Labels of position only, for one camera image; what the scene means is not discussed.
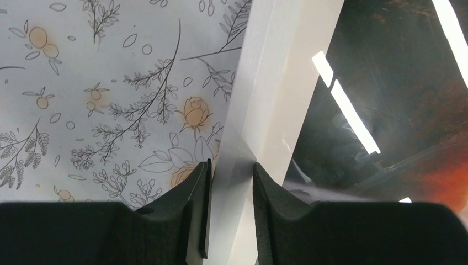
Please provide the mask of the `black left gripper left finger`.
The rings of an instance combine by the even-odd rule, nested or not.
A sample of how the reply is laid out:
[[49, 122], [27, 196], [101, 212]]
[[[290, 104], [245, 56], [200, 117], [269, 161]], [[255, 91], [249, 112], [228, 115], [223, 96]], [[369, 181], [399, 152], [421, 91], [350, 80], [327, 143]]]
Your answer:
[[208, 257], [211, 161], [160, 198], [1, 204], [2, 264], [202, 264]]

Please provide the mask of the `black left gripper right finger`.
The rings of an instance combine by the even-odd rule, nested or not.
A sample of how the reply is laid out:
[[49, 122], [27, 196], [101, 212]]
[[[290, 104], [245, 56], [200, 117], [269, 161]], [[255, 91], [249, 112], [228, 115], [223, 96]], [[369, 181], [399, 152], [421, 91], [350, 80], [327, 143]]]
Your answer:
[[259, 264], [466, 264], [467, 231], [434, 203], [307, 204], [253, 166]]

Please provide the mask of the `white picture frame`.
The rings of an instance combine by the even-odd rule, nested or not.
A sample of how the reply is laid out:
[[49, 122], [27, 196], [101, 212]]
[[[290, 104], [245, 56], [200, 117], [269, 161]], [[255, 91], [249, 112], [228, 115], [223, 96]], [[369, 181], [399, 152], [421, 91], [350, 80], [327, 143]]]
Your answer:
[[[344, 2], [254, 1], [216, 167], [207, 264], [257, 264], [253, 165], [260, 163], [277, 183], [286, 185], [318, 79], [331, 86], [366, 151], [377, 151], [341, 85], [332, 81], [326, 59]], [[467, 38], [460, 30], [452, 30], [447, 38], [457, 58], [467, 55]], [[345, 200], [309, 199], [303, 192], [293, 192], [308, 201]]]

